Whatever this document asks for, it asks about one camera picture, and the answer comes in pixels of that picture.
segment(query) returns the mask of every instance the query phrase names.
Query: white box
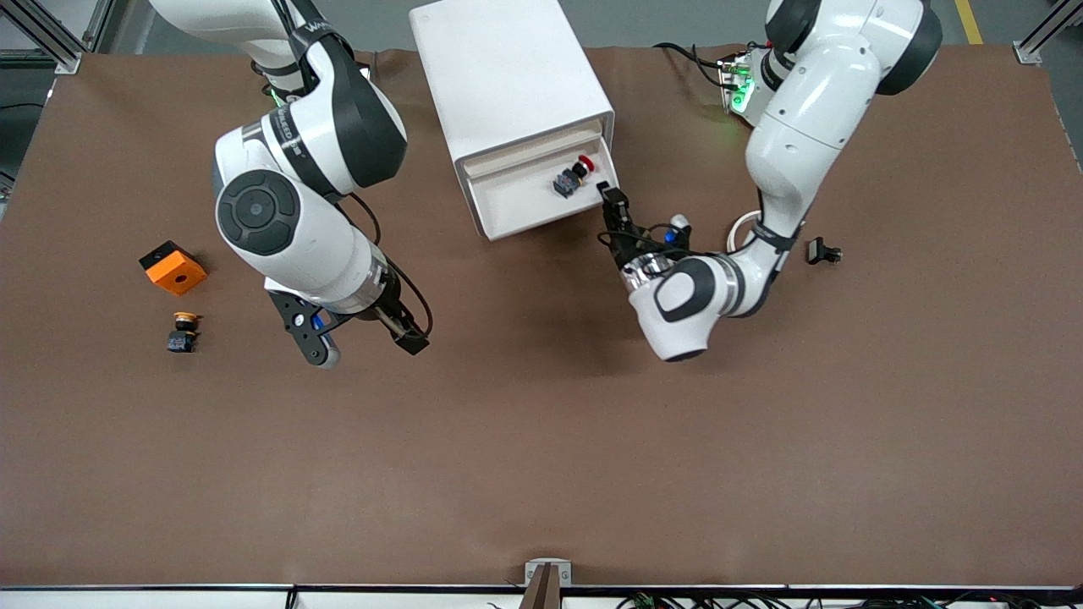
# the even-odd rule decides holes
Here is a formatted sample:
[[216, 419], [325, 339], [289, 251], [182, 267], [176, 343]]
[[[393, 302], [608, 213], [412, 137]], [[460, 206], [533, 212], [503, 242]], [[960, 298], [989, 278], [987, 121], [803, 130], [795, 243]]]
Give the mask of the white box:
[[[613, 106], [558, 0], [442, 0], [410, 29], [478, 232], [492, 241], [601, 204]], [[571, 197], [552, 187], [585, 154]]]

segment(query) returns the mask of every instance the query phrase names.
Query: orange and black box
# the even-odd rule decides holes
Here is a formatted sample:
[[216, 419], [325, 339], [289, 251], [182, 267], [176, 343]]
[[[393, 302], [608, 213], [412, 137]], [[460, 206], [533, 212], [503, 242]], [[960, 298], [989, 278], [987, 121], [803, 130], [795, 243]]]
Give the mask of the orange and black box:
[[177, 296], [207, 278], [207, 271], [204, 271], [195, 258], [171, 241], [140, 258], [139, 263], [154, 285]]

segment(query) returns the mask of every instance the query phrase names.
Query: yellow tape strip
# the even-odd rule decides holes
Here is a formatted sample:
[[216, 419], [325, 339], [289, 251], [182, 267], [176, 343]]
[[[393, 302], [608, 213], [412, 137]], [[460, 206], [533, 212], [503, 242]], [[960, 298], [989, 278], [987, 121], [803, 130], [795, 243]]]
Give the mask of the yellow tape strip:
[[955, 0], [955, 9], [958, 10], [958, 18], [963, 22], [963, 31], [966, 31], [966, 41], [970, 44], [981, 44], [981, 33], [978, 31], [978, 22], [974, 21], [970, 0]]

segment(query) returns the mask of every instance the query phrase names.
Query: white robotic arm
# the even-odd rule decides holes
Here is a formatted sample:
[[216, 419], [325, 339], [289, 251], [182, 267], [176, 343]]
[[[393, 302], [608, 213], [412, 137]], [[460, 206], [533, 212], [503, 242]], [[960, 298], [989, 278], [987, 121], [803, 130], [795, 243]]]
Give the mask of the white robotic arm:
[[399, 114], [347, 42], [311, 0], [153, 3], [180, 29], [236, 43], [292, 100], [220, 138], [212, 179], [219, 232], [266, 277], [309, 363], [332, 367], [329, 333], [354, 318], [380, 321], [412, 354], [428, 346], [431, 318], [422, 331], [400, 300], [409, 280], [338, 209], [393, 177], [406, 152]]
[[723, 66], [728, 109], [754, 126], [745, 161], [759, 187], [760, 218], [743, 247], [696, 255], [688, 226], [655, 242], [631, 222], [624, 193], [599, 186], [628, 300], [666, 361], [705, 351], [719, 318], [759, 309], [874, 94], [910, 87], [941, 40], [923, 0], [772, 0], [767, 30], [773, 47]]

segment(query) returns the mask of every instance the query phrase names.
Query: brown table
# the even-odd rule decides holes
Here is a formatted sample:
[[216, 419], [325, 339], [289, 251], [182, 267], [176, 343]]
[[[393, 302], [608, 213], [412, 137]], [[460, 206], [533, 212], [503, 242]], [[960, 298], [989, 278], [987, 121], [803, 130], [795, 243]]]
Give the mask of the brown table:
[[[670, 53], [589, 57], [637, 218], [721, 247], [747, 130]], [[0, 225], [0, 582], [482, 583], [539, 555], [584, 583], [1079, 582], [1083, 180], [1010, 49], [877, 99], [805, 231], [846, 259], [792, 260], [679, 365], [599, 213], [474, 233], [417, 56], [380, 53], [410, 148], [365, 197], [435, 331], [410, 358], [349, 324], [331, 373], [216, 232], [214, 140], [269, 109], [247, 64], [58, 79]], [[136, 263], [167, 238], [210, 270], [180, 299]], [[197, 353], [165, 350], [178, 309]]]

